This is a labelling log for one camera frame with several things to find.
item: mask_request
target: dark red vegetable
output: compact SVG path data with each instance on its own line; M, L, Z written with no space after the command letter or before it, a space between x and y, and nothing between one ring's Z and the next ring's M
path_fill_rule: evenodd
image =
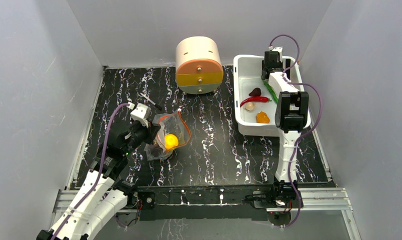
M262 90L259 87L254 88L248 96L250 97L259 97L262 95Z
M249 102L267 103L269 101L271 101L271 100L268 97L265 97L265 96L252 96L252 97L249 97L249 98L243 100L239 107L242 107L242 105L244 105L246 103L249 103Z

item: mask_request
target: gray floor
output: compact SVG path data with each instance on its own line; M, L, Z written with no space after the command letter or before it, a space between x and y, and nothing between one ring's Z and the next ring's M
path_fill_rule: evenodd
M349 240L341 211L302 211L281 231L250 219L167 219L141 221L127 231L110 220L96 240Z

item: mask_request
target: green vegetable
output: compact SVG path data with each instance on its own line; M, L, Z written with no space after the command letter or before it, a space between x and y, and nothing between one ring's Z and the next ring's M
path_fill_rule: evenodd
M276 96L275 91L273 90L273 87L269 85L269 83L267 82L267 80L263 80L263 84L266 86L268 92L271 95L271 98L273 99L273 102L275 102L276 104L278 104L278 97Z

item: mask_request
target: red chili pepper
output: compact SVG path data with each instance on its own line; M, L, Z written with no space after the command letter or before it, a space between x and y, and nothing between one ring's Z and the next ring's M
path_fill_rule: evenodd
M271 101L271 100L268 97L265 97L265 96L252 96L252 97L249 97L249 98L243 100L239 107L242 107L242 105L244 105L246 103L249 103L249 102L267 103L269 101Z

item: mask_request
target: black marble surface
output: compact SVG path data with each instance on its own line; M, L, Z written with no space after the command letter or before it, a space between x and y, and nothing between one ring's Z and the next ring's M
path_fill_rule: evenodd
M142 144L127 156L128 166L120 175L122 179L137 186L271 184L278 166L279 138L244 136L238 132L232 71L231 66L224 67L223 83L216 93L184 95L177 87L174 67L107 69L78 178L71 187L83 184L98 146L104 140L107 119L120 103L145 103L152 109L152 118L163 113L138 93L147 94L167 113L181 108L192 138L166 160L148 161L145 144ZM125 131L129 121L129 109L122 108L112 129ZM299 146L298 180L327 182L314 137L304 138Z

